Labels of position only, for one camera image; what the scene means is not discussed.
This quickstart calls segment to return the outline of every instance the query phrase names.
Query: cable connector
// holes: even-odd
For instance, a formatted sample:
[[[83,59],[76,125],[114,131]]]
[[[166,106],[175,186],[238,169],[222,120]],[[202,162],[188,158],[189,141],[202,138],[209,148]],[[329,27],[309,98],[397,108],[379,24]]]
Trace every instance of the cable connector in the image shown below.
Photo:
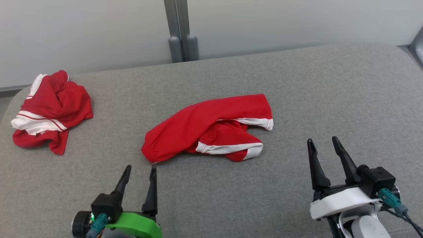
[[[408,212],[408,208],[401,204],[401,200],[397,198],[391,191],[387,188],[382,188],[378,194],[379,198],[390,207],[395,210],[400,217],[404,216],[404,213]]]

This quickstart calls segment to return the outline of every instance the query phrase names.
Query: gray fabric surface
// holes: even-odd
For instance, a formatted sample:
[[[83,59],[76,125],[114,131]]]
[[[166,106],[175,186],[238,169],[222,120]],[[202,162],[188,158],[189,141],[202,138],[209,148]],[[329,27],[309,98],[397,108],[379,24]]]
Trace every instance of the gray fabric surface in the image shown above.
[[[48,146],[16,147],[10,121],[29,89],[12,100],[0,125],[0,235],[71,237],[71,221],[110,192],[127,164],[125,210],[140,210],[151,164],[144,135],[190,104],[264,93],[274,129],[259,157],[183,153],[157,164],[164,237],[330,237],[313,221],[306,141],[312,138],[332,184],[345,177],[331,137],[357,165],[383,166],[397,178],[410,216],[423,224],[423,73],[384,44],[332,45],[233,58],[75,75],[94,118],[71,129],[63,156]],[[381,213],[393,237],[414,237],[404,221]]]

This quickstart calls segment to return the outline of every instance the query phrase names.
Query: white wall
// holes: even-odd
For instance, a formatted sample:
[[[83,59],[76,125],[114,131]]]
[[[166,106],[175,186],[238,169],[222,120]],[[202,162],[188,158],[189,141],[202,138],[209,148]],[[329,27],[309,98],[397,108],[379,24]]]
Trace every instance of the white wall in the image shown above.
[[[171,63],[169,36],[163,0],[4,0],[0,88],[59,69],[75,74]]]
[[[188,0],[200,59],[332,42],[410,44],[423,0]]]

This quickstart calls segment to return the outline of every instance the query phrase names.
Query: red cloth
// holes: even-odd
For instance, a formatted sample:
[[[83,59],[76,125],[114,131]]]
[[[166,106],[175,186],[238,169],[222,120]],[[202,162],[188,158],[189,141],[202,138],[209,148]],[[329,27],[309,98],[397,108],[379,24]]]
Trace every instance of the red cloth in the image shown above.
[[[89,118],[93,118],[91,99],[83,86],[69,81],[63,70],[39,75],[21,111],[11,122],[17,129],[13,142],[20,147],[36,147],[51,140],[50,150],[62,155],[68,129]]]
[[[181,151],[225,154],[242,161],[260,154],[262,142],[248,125],[272,130],[269,103],[263,94],[208,100],[188,106],[148,131],[141,152],[152,163]]]

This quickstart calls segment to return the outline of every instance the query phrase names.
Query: green plastic part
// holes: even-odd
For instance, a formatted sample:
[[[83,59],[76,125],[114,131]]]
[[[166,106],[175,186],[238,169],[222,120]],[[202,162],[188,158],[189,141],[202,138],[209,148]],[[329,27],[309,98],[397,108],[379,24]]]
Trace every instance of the green plastic part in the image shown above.
[[[106,227],[114,227],[138,238],[162,238],[162,230],[153,220],[136,213],[123,212],[116,223]]]

